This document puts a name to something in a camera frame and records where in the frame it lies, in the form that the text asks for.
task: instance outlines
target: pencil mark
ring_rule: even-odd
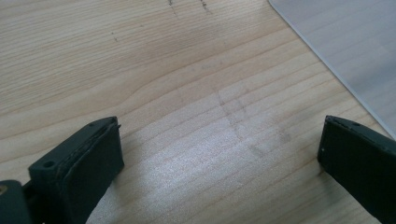
[[[212,14],[212,12],[207,8],[207,3],[206,3],[204,0],[199,0],[199,1],[201,2],[202,7],[204,8],[204,10],[205,10],[207,13]]]
[[[119,40],[118,40],[115,36],[113,36],[113,38],[114,38],[114,40],[115,40],[116,42],[119,42]]]
[[[264,156],[263,149],[258,146],[258,143],[255,143],[256,141],[251,139],[249,140],[249,136],[253,134],[253,130],[250,130],[249,127],[242,124],[243,120],[249,119],[245,106],[239,99],[235,99],[233,101],[234,104],[233,102],[224,102],[218,91],[216,95],[219,100],[219,105],[225,114],[225,118],[229,121],[233,133],[238,141],[242,143],[254,156],[262,158]]]
[[[174,4],[173,0],[168,0],[168,4],[169,4],[169,7],[172,8],[172,11],[174,12],[176,18],[178,19],[178,15],[176,14],[175,9],[173,8],[173,4]]]

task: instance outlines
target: wooden table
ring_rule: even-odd
[[[376,223],[316,160],[327,114],[381,133],[267,1],[0,1],[0,179],[118,116],[89,223]]]

